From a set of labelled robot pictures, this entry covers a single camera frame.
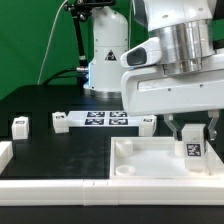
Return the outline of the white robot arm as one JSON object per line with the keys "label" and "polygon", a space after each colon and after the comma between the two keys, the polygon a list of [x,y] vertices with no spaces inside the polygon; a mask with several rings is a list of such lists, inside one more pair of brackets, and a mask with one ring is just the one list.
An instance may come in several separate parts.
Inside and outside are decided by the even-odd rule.
{"label": "white robot arm", "polygon": [[87,93],[122,98],[132,115],[163,115],[171,130],[176,113],[206,111],[210,138],[224,109],[224,47],[212,43],[217,0],[132,0],[149,39],[128,49],[127,21],[108,6],[92,10],[94,58]]}

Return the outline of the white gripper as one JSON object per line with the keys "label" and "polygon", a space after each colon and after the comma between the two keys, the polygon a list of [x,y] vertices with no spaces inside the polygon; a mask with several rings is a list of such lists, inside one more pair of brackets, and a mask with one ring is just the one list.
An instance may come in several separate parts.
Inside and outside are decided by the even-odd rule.
{"label": "white gripper", "polygon": [[209,138],[215,140],[216,124],[224,108],[224,66],[198,73],[163,76],[157,66],[127,71],[121,81],[124,110],[130,116],[164,115],[164,122],[179,138],[179,125],[172,114],[207,111]]}

